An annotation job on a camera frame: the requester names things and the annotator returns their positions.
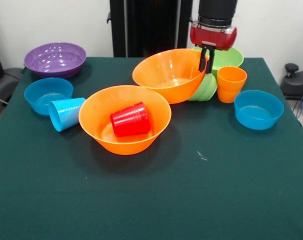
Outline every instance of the red cup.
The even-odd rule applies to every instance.
[[[117,137],[146,134],[151,123],[142,102],[110,115],[113,132]]]

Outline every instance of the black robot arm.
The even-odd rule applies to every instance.
[[[215,49],[228,50],[234,44],[237,35],[232,27],[237,0],[200,0],[198,20],[191,25],[191,42],[202,48],[199,71],[206,67],[206,51],[209,50],[206,73],[211,73]]]

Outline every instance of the blue bowl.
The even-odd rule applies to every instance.
[[[274,95],[259,90],[247,90],[234,101],[236,119],[254,130],[271,128],[284,113],[284,105]]]
[[[73,85],[62,78],[44,78],[30,84],[24,92],[26,101],[38,114],[49,116],[48,105],[51,101],[71,99]]]

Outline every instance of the plastic cup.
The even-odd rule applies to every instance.
[[[49,116],[54,128],[61,132],[79,123],[78,113],[85,98],[72,98],[51,101],[48,105]]]
[[[110,115],[113,131],[117,137],[146,134],[151,123],[142,102]]]
[[[247,73],[236,66],[224,66],[217,72],[218,98],[221,102],[231,104],[246,82]]]

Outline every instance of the bowl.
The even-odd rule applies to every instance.
[[[199,72],[201,53],[193,49],[173,49],[152,55],[139,63],[132,78],[136,84],[161,94],[170,104],[191,98],[206,70]]]
[[[85,50],[67,42],[48,43],[31,50],[24,65],[41,78],[71,78],[86,60]]]
[[[234,101],[236,119],[253,130],[271,128],[284,113],[284,105],[276,96],[260,90],[247,90]]]
[[[199,46],[195,46],[193,49],[202,51]],[[232,47],[229,50],[215,50],[215,57],[213,60],[212,73],[217,78],[217,71],[221,67],[234,66],[239,67],[244,62],[243,54],[236,48]]]
[[[30,84],[24,91],[24,97],[38,114],[49,116],[48,105],[51,101],[70,99],[73,85],[62,78],[44,78]]]
[[[217,90],[217,81],[212,73],[206,74],[197,91],[188,101],[209,101]]]
[[[116,136],[110,115],[143,102],[151,131],[145,134]],[[141,86],[119,85],[90,96],[81,106],[79,123],[83,130],[108,151],[119,155],[137,154],[148,148],[170,123],[172,111],[164,97]]]

